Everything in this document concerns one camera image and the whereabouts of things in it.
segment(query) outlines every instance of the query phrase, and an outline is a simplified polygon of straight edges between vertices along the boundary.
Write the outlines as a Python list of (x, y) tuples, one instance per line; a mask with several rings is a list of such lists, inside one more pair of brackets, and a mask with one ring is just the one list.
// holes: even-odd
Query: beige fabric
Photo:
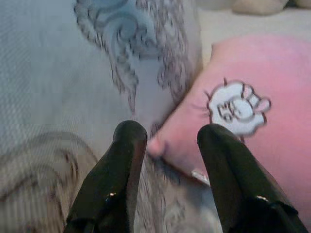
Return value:
[(232, 10), (236, 13), (272, 15), (281, 12), (288, 0), (237, 0)]
[(201, 23), (203, 64), (205, 67), (210, 61), (211, 44), (231, 37), (273, 33), (277, 35), (292, 35), (311, 41), (311, 30), (309, 29), (311, 11), (309, 9), (286, 8), (279, 14), (269, 17), (237, 15), (232, 12), (231, 8), (210, 11), (207, 10), (205, 5), (200, 7), (198, 12)]
[(311, 8), (311, 0), (295, 0), (299, 7)]

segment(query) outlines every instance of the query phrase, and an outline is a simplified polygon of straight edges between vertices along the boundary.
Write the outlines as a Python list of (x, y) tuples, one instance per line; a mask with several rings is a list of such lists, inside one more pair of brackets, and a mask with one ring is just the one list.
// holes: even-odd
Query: stuffed animal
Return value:
[(311, 231), (310, 122), (311, 43), (249, 35), (212, 47), (210, 63), (147, 150), (204, 182), (197, 134), (220, 124), (276, 179)]
[(237, 0), (232, 10), (241, 14), (272, 15), (281, 12), (288, 3), (311, 8), (311, 0)]

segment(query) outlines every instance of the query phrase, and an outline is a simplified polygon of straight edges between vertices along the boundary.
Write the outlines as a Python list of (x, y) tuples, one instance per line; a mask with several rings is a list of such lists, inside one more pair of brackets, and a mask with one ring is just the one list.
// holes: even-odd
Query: pink cushion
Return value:
[(311, 231), (311, 43), (250, 35), (214, 45), (211, 62), (148, 150), (187, 175), (207, 175), (196, 137), (209, 123), (245, 141)]

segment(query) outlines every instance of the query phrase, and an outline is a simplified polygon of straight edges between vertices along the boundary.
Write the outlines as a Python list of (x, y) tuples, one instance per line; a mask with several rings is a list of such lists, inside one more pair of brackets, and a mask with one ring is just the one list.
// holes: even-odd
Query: gray fabric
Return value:
[[(200, 70), (194, 2), (1, 0), (0, 22), (0, 232), (61, 232), (117, 124), (151, 134)], [(219, 230), (215, 213), (146, 157), (136, 232)]]

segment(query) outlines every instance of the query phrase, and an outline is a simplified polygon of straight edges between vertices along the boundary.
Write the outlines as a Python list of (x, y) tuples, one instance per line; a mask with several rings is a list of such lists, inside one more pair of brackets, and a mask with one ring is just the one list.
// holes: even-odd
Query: cartoon sheep patch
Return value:
[(227, 83), (225, 79), (207, 95), (210, 123), (226, 127), (241, 139), (267, 122), (265, 113), (271, 109), (271, 101), (259, 97), (253, 87), (241, 81)]

